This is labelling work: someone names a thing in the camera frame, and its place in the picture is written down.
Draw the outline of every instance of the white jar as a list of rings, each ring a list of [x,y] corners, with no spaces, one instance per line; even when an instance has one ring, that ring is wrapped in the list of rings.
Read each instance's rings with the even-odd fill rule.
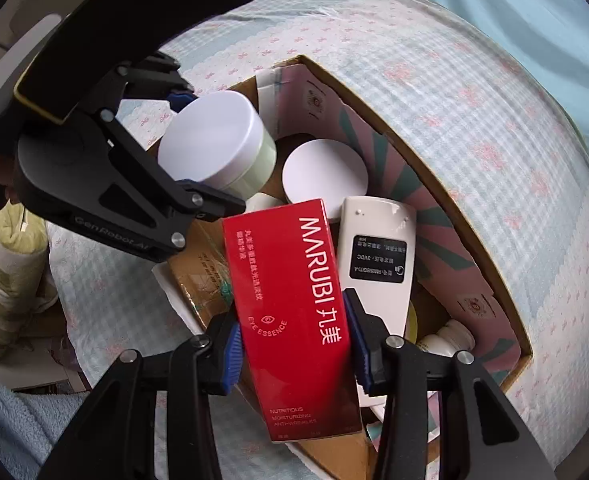
[[[470,331],[456,319],[451,319],[436,334],[425,336],[417,347],[424,352],[452,357],[460,350],[472,350],[475,344]]]
[[[249,99],[224,90],[191,102],[159,143],[159,165],[174,180],[193,180],[248,200],[270,178],[274,140]]]
[[[270,209],[271,207],[279,207],[280,205],[284,205],[284,203],[278,198],[274,198],[265,193],[256,193],[246,200],[246,213],[263,211],[264,209]]]
[[[315,139],[288,156],[282,181],[290,203],[321,198],[328,221],[337,222],[347,196],[366,194],[368,172],[359,154],[347,144]]]

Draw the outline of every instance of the white plastic bottle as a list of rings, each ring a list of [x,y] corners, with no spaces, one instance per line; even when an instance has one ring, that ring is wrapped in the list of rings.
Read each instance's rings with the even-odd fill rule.
[[[403,334],[411,300],[417,212],[375,196],[348,196],[341,208],[337,247],[341,288],[354,288],[366,314],[379,316],[391,334]],[[385,404],[358,386],[359,405]]]
[[[451,319],[436,334],[425,336],[417,347],[424,352],[452,357],[460,350],[475,348],[475,338],[463,324]]]
[[[248,200],[272,175],[276,147],[250,100],[222,90],[173,118],[158,160],[174,180],[194,180]]]

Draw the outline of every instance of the eye essence box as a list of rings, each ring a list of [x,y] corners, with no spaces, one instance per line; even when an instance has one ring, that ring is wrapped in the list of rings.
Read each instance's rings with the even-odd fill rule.
[[[271,439],[361,431],[323,202],[226,218],[223,235],[243,345]]]

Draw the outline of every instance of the pink floral pattern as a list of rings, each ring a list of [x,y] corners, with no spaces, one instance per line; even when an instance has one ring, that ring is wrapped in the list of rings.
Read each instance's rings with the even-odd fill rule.
[[[471,48],[470,45],[463,43],[463,41],[455,41],[453,43],[453,47],[455,47],[457,50],[461,50],[462,52],[471,52]]]
[[[530,190],[533,194],[544,197],[550,195],[548,179],[541,171],[534,170],[530,174]]]
[[[430,128],[437,128],[441,126],[441,119],[434,116],[421,116],[420,119],[423,121],[424,124],[430,126]]]
[[[112,362],[119,357],[124,350],[127,350],[126,342],[123,338],[119,338],[117,341],[106,346],[106,355],[110,362]]]
[[[74,311],[68,312],[65,316],[68,330],[75,330],[79,326],[79,319]]]
[[[475,154],[476,158],[481,161],[481,167],[485,171],[489,171],[491,169],[503,170],[505,167],[501,153],[497,147],[490,142],[482,142],[481,144],[477,144],[473,148],[473,153]]]
[[[460,189],[449,189],[448,194],[450,195],[450,197],[452,197],[452,199],[455,202],[464,200],[468,196],[468,193],[466,193],[465,191],[461,191]]]
[[[244,446],[241,447],[241,450],[245,456],[252,456],[260,449],[261,449],[261,444],[258,442],[249,442],[247,444],[244,444]]]
[[[396,82],[407,82],[412,79],[412,69],[406,63],[397,63],[388,68],[383,75]]]
[[[518,230],[521,227],[521,222],[523,222],[523,218],[520,214],[516,213],[512,215],[505,215],[503,221],[511,229]]]
[[[516,62],[514,59],[510,58],[504,58],[500,61],[501,67],[505,70],[505,72],[510,73],[511,75],[517,75],[517,74],[521,74],[521,66],[519,65],[518,62]]]
[[[481,105],[478,89],[473,85],[466,85],[459,91],[459,96],[470,108],[478,108]]]

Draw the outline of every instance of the remote control label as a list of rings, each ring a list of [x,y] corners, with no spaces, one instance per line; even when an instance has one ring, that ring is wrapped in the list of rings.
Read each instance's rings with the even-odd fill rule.
[[[350,278],[369,282],[402,283],[408,244],[375,236],[357,235],[352,240]]]

